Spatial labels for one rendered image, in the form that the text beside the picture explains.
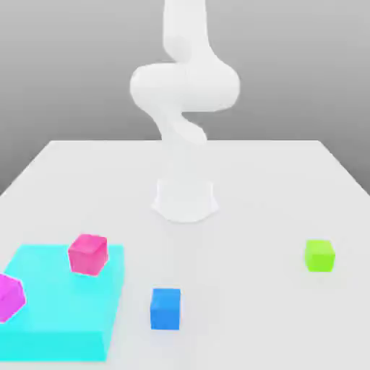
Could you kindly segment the small magenta cube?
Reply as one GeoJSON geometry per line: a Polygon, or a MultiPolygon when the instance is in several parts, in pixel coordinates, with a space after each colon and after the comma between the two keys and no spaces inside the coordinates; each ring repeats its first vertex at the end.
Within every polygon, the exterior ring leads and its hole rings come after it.
{"type": "Polygon", "coordinates": [[[0,273],[0,323],[5,323],[26,304],[22,282],[0,273]]]}

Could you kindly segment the small green cube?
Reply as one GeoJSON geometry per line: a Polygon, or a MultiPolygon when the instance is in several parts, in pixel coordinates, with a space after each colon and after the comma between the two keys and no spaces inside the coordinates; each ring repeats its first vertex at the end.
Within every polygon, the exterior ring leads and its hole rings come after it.
{"type": "Polygon", "coordinates": [[[335,250],[329,240],[309,239],[304,259],[309,272],[331,272],[335,263],[335,250]]]}

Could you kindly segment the small blue cube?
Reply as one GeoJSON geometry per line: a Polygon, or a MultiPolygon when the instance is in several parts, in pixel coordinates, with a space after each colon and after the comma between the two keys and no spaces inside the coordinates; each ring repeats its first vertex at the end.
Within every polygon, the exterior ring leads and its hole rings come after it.
{"type": "Polygon", "coordinates": [[[181,318],[181,290],[154,288],[150,303],[152,330],[179,330],[181,318]]]}

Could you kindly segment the large cyan box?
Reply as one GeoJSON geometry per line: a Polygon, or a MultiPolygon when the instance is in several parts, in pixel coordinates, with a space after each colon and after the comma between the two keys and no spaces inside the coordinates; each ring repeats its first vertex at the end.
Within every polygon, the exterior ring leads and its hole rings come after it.
{"type": "Polygon", "coordinates": [[[70,270],[65,245],[21,245],[5,273],[26,304],[0,324],[0,361],[103,362],[124,282],[124,248],[108,247],[96,277],[70,270]]]}

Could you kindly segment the small pink cube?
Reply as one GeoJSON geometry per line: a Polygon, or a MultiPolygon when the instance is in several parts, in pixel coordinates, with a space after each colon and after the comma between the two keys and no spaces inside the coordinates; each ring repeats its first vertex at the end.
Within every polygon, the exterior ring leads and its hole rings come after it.
{"type": "Polygon", "coordinates": [[[98,276],[108,261],[107,238],[81,234],[68,248],[68,257],[72,272],[98,276]]]}

